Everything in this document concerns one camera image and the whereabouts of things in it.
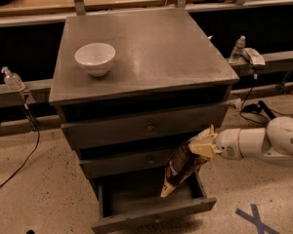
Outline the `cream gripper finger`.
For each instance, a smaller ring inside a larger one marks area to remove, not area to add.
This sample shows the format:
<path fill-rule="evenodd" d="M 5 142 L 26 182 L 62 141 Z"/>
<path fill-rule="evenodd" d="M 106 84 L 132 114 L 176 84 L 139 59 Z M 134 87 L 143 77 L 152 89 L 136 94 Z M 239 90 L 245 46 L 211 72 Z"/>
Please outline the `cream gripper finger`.
<path fill-rule="evenodd" d="M 211 125 L 209 128 L 203 130 L 201 133 L 199 133 L 194 140 L 195 141 L 213 141 L 218 134 L 215 132 L 214 126 Z"/>
<path fill-rule="evenodd" d="M 217 148 L 213 141 L 192 141 L 188 147 L 193 154 L 206 158 L 214 158 L 217 154 Z"/>

